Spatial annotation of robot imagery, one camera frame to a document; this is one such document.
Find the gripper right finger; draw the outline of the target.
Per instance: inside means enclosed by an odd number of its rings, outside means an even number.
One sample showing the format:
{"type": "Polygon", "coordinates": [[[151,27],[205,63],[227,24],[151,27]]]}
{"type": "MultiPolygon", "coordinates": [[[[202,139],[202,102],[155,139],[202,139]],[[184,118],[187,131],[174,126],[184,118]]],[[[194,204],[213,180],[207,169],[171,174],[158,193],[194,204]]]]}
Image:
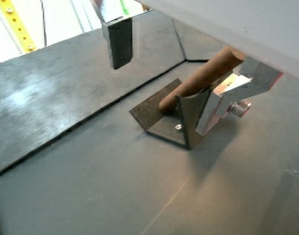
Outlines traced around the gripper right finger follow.
{"type": "Polygon", "coordinates": [[[197,126],[198,133],[205,136],[230,113],[242,117],[251,107],[247,98],[267,92],[282,74],[263,62],[247,57],[210,94],[197,126]]]}

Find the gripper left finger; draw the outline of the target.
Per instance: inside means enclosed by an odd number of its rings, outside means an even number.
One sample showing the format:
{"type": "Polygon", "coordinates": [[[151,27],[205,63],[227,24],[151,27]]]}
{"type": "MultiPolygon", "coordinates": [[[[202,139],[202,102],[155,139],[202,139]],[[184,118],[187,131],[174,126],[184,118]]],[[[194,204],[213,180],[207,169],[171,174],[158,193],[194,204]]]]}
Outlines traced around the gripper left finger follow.
{"type": "Polygon", "coordinates": [[[132,59],[132,18],[114,16],[107,19],[106,10],[102,8],[103,0],[90,1],[100,20],[103,36],[108,44],[111,67],[118,70],[132,59]]]}

